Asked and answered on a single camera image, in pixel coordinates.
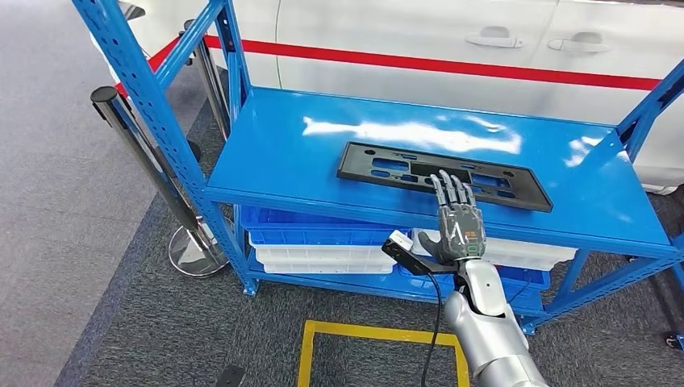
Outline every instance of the stanchion base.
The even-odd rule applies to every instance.
[[[209,231],[207,227],[204,227],[204,223],[200,224],[205,231]],[[215,245],[216,240],[211,232],[209,231],[207,234]],[[183,226],[173,233],[169,242],[169,260],[171,260],[171,264],[176,270],[188,277],[206,278],[228,266],[228,260],[223,252],[221,252],[221,249],[217,247],[214,251],[217,254],[216,260],[210,256],[205,256],[204,252],[188,236],[187,230]]]

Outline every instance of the chrome pole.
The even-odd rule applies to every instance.
[[[133,152],[181,224],[169,243],[169,258],[173,267],[190,277],[208,277],[224,268],[227,265],[226,256],[208,227],[195,217],[181,190],[171,179],[169,167],[166,166],[168,164],[161,159],[163,156],[153,151],[126,100],[114,87],[103,86],[90,95],[90,101]]]
[[[183,24],[183,28],[187,30],[192,23],[192,19],[187,20]],[[216,70],[216,64],[214,63],[214,60],[211,59],[211,52],[204,42],[204,39],[199,41],[199,44],[194,50],[194,55],[201,68],[199,74],[202,78],[204,88],[206,89],[207,97],[209,98],[211,111],[214,112],[216,122],[219,124],[221,136],[223,137],[223,141],[225,141],[231,133],[231,119],[228,113],[226,94],[223,92],[219,73]]]

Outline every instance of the yellow tape square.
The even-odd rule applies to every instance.
[[[324,322],[306,320],[304,322],[304,335],[302,337],[302,353],[299,356],[299,374],[297,387],[309,387],[311,383],[311,363],[314,355],[314,336],[316,333],[328,335],[352,336],[365,339],[404,341],[408,343],[429,344],[432,341],[432,332],[409,331],[404,329],[367,327],[363,325],[342,324],[338,322]],[[439,333],[435,344],[453,347],[456,354],[456,376],[458,387],[469,387],[468,364],[465,355],[455,335]]]

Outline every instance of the robot finger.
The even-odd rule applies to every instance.
[[[458,192],[458,197],[460,199],[459,202],[467,203],[468,201],[466,200],[467,197],[465,195],[465,189],[463,189],[463,183],[461,183],[461,181],[458,180],[458,177],[451,175],[451,178],[453,180],[453,183],[456,185],[456,190]]]
[[[456,195],[456,190],[453,188],[453,184],[451,182],[451,178],[449,177],[448,173],[446,173],[443,169],[440,169],[440,176],[442,176],[442,180],[444,181],[444,185],[447,187],[447,203],[451,206],[452,204],[458,204],[458,196]]]
[[[470,188],[470,184],[463,183],[463,188],[465,188],[465,195],[468,197],[467,203],[471,206],[475,206],[475,194],[473,189]]]
[[[447,205],[447,199],[444,197],[444,189],[442,188],[442,182],[434,173],[430,175],[430,180],[432,180],[432,185],[435,187],[435,194],[437,194],[437,204],[440,206]]]

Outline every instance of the lower shelf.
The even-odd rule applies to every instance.
[[[397,265],[389,274],[273,274],[264,272],[264,266],[257,261],[253,250],[249,254],[248,263],[249,274],[259,280],[401,298],[409,301],[436,302],[436,292],[429,279],[424,280],[401,274]],[[440,281],[438,284],[443,298],[453,291],[451,283]],[[508,298],[511,298],[515,296],[517,290],[504,287],[504,292]],[[546,315],[540,293],[525,298],[517,297],[512,300],[511,307],[519,317]]]

